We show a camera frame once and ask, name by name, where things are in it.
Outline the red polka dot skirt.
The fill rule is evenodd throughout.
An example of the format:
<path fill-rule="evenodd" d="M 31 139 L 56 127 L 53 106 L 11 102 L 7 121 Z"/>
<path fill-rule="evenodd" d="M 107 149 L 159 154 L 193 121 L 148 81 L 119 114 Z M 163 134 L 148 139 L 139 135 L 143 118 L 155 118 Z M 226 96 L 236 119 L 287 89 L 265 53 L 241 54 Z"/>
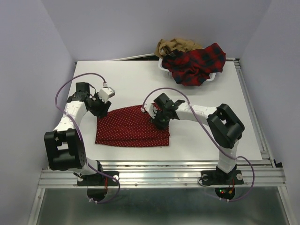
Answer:
<path fill-rule="evenodd" d="M 169 129 L 159 130 L 141 105 L 123 107 L 97 119 L 95 143 L 113 147 L 146 148 L 169 145 Z"/>

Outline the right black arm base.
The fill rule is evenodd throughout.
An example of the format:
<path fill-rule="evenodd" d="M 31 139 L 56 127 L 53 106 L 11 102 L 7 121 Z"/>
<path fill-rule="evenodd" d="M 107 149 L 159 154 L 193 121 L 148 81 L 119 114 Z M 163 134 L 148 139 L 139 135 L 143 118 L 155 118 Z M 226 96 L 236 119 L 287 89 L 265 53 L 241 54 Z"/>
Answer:
<path fill-rule="evenodd" d="M 235 197 L 235 186 L 243 185 L 244 180 L 240 170 L 224 173 L 218 170 L 205 170 L 201 172 L 198 184 L 202 187 L 216 186 L 217 197 L 225 200 L 233 200 Z"/>

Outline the red black plaid skirt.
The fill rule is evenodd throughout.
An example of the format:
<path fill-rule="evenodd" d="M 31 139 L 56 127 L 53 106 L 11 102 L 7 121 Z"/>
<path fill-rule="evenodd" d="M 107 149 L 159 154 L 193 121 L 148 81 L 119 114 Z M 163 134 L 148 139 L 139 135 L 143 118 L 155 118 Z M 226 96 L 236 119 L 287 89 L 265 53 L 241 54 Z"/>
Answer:
<path fill-rule="evenodd" d="M 173 50 L 162 60 L 162 67 L 172 73 L 177 84 L 201 86 L 212 73 L 223 72 L 226 53 L 217 43 L 189 52 Z"/>

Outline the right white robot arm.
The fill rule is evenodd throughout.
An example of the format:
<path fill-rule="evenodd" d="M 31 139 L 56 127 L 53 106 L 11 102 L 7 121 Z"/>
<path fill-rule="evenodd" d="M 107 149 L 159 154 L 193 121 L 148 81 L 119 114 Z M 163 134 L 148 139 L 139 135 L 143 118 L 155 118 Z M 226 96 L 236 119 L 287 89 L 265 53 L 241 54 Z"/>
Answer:
<path fill-rule="evenodd" d="M 160 130 L 166 129 L 170 120 L 198 122 L 205 128 L 209 128 L 207 134 L 217 146 L 219 158 L 214 170 L 201 172 L 199 183 L 202 186 L 244 183 L 242 173 L 237 168 L 236 154 L 245 127 L 230 106 L 221 104 L 217 107 L 205 107 L 192 105 L 189 100 L 173 102 L 162 93 L 153 103 L 144 104 L 143 109 Z"/>

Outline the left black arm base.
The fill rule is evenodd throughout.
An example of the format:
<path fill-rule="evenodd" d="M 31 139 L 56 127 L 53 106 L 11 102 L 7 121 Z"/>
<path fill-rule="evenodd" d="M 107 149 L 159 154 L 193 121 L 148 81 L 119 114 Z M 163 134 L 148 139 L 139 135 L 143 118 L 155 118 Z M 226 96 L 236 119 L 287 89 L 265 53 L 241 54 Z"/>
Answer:
<path fill-rule="evenodd" d="M 79 175 L 74 172 L 73 174 L 77 177 L 77 186 L 87 188 L 87 197 L 92 203 L 109 203 L 117 197 L 120 191 L 120 184 L 117 182 L 119 172 L 117 171 L 105 171 L 105 174 L 113 177 L 113 179 L 99 173 Z"/>

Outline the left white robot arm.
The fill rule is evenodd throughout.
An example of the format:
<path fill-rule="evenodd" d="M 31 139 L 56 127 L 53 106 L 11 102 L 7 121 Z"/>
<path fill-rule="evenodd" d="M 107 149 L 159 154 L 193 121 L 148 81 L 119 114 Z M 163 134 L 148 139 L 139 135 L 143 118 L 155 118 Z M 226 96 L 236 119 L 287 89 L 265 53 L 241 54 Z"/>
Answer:
<path fill-rule="evenodd" d="M 72 171 L 78 178 L 98 185 L 104 181 L 101 163 L 86 156 L 79 125 L 86 113 L 98 119 L 107 116 L 111 106 L 110 98 L 115 91 L 106 83 L 91 94 L 92 85 L 76 83 L 75 93 L 68 97 L 63 115 L 53 131 L 44 135 L 49 167 L 53 171 Z"/>

